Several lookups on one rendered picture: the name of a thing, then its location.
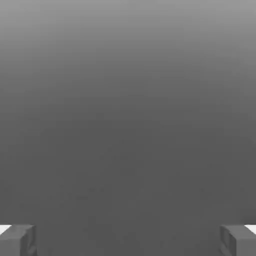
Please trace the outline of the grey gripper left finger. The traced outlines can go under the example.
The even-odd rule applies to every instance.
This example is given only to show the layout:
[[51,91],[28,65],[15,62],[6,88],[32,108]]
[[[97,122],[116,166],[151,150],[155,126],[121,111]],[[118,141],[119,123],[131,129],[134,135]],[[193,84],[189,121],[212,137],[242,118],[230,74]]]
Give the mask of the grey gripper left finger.
[[0,256],[38,256],[37,226],[13,224],[0,234]]

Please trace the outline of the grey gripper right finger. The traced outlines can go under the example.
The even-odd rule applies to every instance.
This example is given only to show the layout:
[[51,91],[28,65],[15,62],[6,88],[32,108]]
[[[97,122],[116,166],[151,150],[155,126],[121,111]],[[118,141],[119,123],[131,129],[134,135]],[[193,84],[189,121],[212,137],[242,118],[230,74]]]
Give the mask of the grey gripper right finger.
[[256,224],[221,225],[220,256],[256,256]]

